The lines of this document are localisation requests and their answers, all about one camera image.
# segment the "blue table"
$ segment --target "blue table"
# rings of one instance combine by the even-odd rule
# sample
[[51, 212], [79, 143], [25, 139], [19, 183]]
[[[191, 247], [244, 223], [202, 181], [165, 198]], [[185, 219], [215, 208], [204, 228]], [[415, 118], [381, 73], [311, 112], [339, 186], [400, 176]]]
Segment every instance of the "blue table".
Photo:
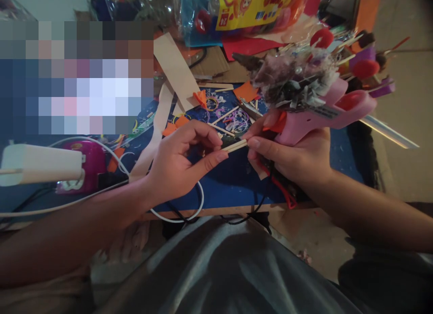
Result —
[[[235, 96], [232, 91], [220, 92], [218, 96], [223, 96], [226, 100], [221, 103], [219, 108], [225, 107], [230, 110], [235, 106]], [[157, 102], [151, 101], [138, 115], [138, 119], [146, 119], [150, 112], [154, 112]], [[260, 101], [259, 109], [262, 113], [266, 112], [266, 106]], [[191, 110], [188, 114], [195, 119], [206, 121], [208, 115], [205, 110]], [[211, 112], [210, 121], [217, 119], [217, 116]], [[140, 152], [146, 147], [152, 137], [153, 129], [148, 130], [141, 136], [133, 140], [125, 152], [134, 152], [135, 155], [127, 155], [123, 158], [126, 167], [131, 170], [138, 159]], [[1, 150], [8, 144], [8, 139], [13, 139], [15, 143], [28, 143], [34, 145], [47, 146], [58, 140], [67, 137], [66, 135], [23, 135], [20, 137], [1, 136]], [[352, 153], [352, 148], [349, 142], [346, 129], [331, 130], [331, 157], [330, 162], [332, 168], [346, 174], [347, 176], [363, 182], [361, 174], [357, 171], [355, 160]], [[203, 215], [217, 213], [235, 213], [249, 212], [251, 205], [256, 205], [260, 202], [266, 187], [266, 181], [260, 181], [255, 171], [251, 168], [247, 160], [247, 148], [239, 149], [230, 154], [228, 160], [224, 161], [217, 168], [212, 170], [200, 182], [203, 186], [205, 201], [203, 206]], [[27, 198], [33, 191], [38, 189], [40, 185], [18, 185], [7, 188], [0, 188], [0, 212], [10, 212], [15, 209], [23, 200]], [[25, 211], [39, 210], [59, 206], [79, 198], [82, 195], [56, 195], [55, 193], [48, 194], [25, 208]], [[186, 196], [174, 200], [172, 203], [181, 211], [188, 211], [185, 214], [190, 214], [197, 209], [200, 202], [200, 194], [197, 189], [194, 189]], [[284, 203], [284, 197], [281, 191], [271, 185], [270, 190], [265, 198], [264, 204], [280, 204]], [[269, 207], [263, 207], [264, 210], [269, 210]], [[155, 208], [158, 212], [168, 212], [173, 217], [166, 205], [159, 205]], [[16, 222], [34, 221], [40, 216], [19, 217], [14, 219]]]

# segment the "craft supplies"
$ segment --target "craft supplies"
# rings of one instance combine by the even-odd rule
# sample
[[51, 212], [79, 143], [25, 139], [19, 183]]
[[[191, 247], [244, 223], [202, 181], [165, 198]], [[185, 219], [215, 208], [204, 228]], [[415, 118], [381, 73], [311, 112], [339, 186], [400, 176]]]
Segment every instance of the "craft supplies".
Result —
[[210, 123], [208, 123], [208, 125], [210, 125], [211, 127], [215, 128], [215, 129], [217, 129], [217, 130], [219, 130], [219, 131], [222, 131], [223, 133], [225, 133], [225, 134], [227, 134], [227, 135], [229, 135], [229, 136], [235, 137], [235, 135], [232, 134], [230, 131], [227, 131], [227, 130], [221, 128], [221, 127], [218, 127], [217, 125], [210, 124]]
[[231, 109], [230, 111], [228, 111], [226, 114], [224, 114], [223, 116], [219, 117], [217, 120], [215, 120], [214, 122], [212, 122], [212, 125], [215, 125], [216, 123], [218, 123], [220, 120], [224, 119], [226, 116], [228, 116], [230, 113], [236, 111], [237, 109], [239, 109], [239, 107], [235, 107], [233, 109]]
[[225, 91], [233, 91], [234, 88], [222, 88], [215, 91], [215, 93], [225, 92]]

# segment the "plastic bag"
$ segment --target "plastic bag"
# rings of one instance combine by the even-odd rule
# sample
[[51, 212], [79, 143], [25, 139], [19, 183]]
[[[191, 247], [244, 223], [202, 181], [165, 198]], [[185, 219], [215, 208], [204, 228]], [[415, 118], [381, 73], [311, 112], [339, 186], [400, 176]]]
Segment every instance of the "plastic bag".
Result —
[[221, 45], [223, 37], [281, 31], [297, 22], [306, 0], [174, 0], [186, 46]]
[[173, 24], [173, 0], [106, 0], [113, 21], [153, 20], [157, 26]]

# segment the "orange foam piece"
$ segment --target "orange foam piece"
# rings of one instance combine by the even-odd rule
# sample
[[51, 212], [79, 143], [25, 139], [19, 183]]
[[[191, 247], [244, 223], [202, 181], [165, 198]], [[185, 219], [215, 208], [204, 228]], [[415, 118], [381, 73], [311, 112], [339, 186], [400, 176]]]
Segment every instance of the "orange foam piece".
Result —
[[195, 93], [193, 93], [193, 96], [200, 103], [202, 108], [207, 109], [206, 91], [205, 90], [202, 90], [200, 92], [195, 92]]
[[177, 127], [171, 122], [167, 123], [167, 128], [162, 132], [163, 136], [169, 136], [176, 131]]
[[176, 122], [175, 122], [176, 128], [180, 128], [183, 125], [186, 125], [188, 122], [189, 122], [189, 119], [183, 115], [178, 120], [176, 120]]
[[249, 81], [233, 90], [233, 93], [236, 95], [239, 101], [242, 98], [247, 103], [250, 103], [256, 98], [257, 92], [258, 88], [254, 88]]
[[[124, 148], [117, 148], [117, 149], [114, 150], [114, 154], [116, 154], [116, 156], [118, 158], [120, 158], [123, 155], [124, 152], [125, 152]], [[116, 172], [117, 165], [118, 165], [117, 164], [117, 160], [115, 160], [115, 158], [112, 157], [111, 160], [110, 160], [110, 163], [108, 164], [107, 171], [109, 171], [111, 173]]]
[[276, 122], [276, 124], [274, 124], [271, 128], [264, 127], [263, 131], [270, 130], [270, 131], [273, 131], [273, 132], [276, 132], [276, 133], [283, 132], [283, 129], [284, 129], [285, 125], [286, 125], [286, 118], [287, 118], [287, 112], [282, 111], [280, 113], [280, 117], [278, 118], [278, 121]]

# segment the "red paper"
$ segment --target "red paper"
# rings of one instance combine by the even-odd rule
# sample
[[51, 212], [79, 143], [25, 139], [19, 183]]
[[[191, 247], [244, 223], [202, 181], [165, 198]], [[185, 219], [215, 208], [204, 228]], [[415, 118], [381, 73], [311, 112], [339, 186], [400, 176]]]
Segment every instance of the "red paper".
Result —
[[231, 56], [233, 52], [244, 55], [255, 55], [262, 51], [285, 46], [285, 44], [271, 40], [247, 37], [239, 39], [222, 39], [222, 45], [224, 47], [224, 51], [226, 52], [228, 61], [234, 61]]

